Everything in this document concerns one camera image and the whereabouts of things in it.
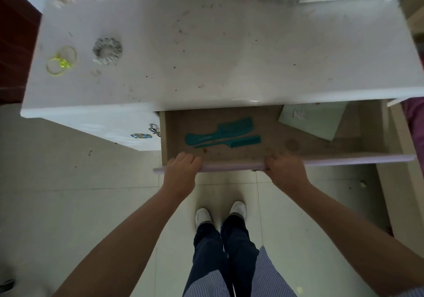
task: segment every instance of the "person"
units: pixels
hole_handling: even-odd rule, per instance
[[[314,187],[301,159],[274,155],[265,163],[272,182],[318,223],[376,294],[424,296],[423,258]],[[106,236],[54,296],[129,296],[165,224],[193,191],[200,165],[201,159],[191,154],[171,159],[159,191]],[[245,205],[235,203],[219,233],[209,212],[198,210],[193,267],[184,296],[295,296],[265,249],[257,250],[249,240],[246,216]]]

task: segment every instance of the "pant leg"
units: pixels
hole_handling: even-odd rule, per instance
[[[229,257],[236,296],[250,297],[259,250],[250,241],[244,220],[237,215],[230,215],[222,224],[221,238]]]
[[[193,267],[183,295],[192,283],[215,270],[219,270],[230,292],[230,296],[234,297],[229,262],[227,254],[223,250],[220,234],[213,224],[204,223],[197,228],[197,233],[194,237]]]

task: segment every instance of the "striped shirt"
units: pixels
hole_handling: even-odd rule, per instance
[[[256,259],[251,297],[296,297],[294,291],[273,266],[262,246]],[[230,297],[219,270],[196,280],[183,297]],[[397,297],[424,297],[424,287],[406,291]]]

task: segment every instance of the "floor tile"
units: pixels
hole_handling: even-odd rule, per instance
[[[155,188],[0,193],[0,256],[19,278],[55,291]],[[154,296],[156,252],[133,296]]]
[[[363,188],[357,180],[314,184],[380,227],[388,225],[379,188]],[[295,292],[301,287],[306,297],[375,296],[324,231],[289,197],[272,183],[259,183],[258,193],[264,246]]]
[[[183,293],[192,266],[196,210],[207,208],[219,229],[237,200],[246,204],[251,241],[257,248],[262,246],[256,184],[196,186],[171,217],[157,243],[156,297]]]
[[[256,172],[254,171],[228,171],[198,173],[196,185],[212,184],[241,184],[256,183]],[[159,186],[163,184],[163,175],[159,175]]]
[[[0,191],[158,186],[160,151],[136,151],[0,107]]]
[[[375,164],[339,165],[339,166],[307,166],[306,173],[310,181],[325,181],[339,179],[378,178]],[[271,182],[262,171],[257,171],[258,183]]]

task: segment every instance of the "white sneaker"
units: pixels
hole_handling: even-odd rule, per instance
[[[196,228],[198,228],[202,223],[209,222],[212,223],[211,215],[209,214],[209,211],[205,208],[200,208],[196,212],[195,217],[196,222]]]
[[[234,202],[233,206],[231,207],[230,214],[237,214],[241,216],[243,220],[246,221],[246,218],[247,218],[246,205],[241,201]]]

